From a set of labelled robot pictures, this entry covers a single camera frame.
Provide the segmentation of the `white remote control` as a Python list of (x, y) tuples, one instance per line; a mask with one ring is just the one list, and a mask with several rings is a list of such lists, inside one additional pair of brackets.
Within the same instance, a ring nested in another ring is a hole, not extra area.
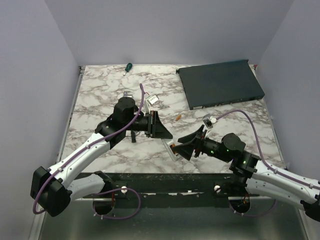
[(162, 144), (164, 145), (166, 151), (168, 152), (170, 158), (176, 162), (180, 160), (180, 156), (173, 151), (173, 148), (170, 147), (171, 144), (175, 144), (173, 139), (162, 139)]

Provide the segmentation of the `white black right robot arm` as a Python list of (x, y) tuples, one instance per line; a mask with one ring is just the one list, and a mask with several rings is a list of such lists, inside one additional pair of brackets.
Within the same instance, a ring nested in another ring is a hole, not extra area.
[(245, 192), (287, 202), (301, 209), (315, 220), (320, 220), (320, 182), (279, 168), (245, 150), (246, 144), (234, 133), (226, 134), (220, 142), (197, 131), (178, 139), (172, 149), (186, 160), (206, 154), (229, 163), (229, 169), (239, 178), (230, 183), (230, 191), (241, 196)]

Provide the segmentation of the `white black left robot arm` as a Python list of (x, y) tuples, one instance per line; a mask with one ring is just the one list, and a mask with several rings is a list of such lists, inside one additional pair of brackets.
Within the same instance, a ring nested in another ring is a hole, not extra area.
[(100, 122), (94, 133), (77, 150), (49, 168), (37, 168), (30, 190), (30, 196), (34, 199), (33, 213), (38, 214), (37, 206), (41, 206), (44, 212), (55, 217), (71, 201), (95, 194), (101, 198), (107, 197), (111, 185), (102, 174), (77, 177), (95, 159), (121, 142), (127, 131), (144, 132), (153, 139), (173, 139), (173, 135), (161, 123), (157, 111), (143, 113), (141, 109), (131, 97), (120, 98), (112, 115)]

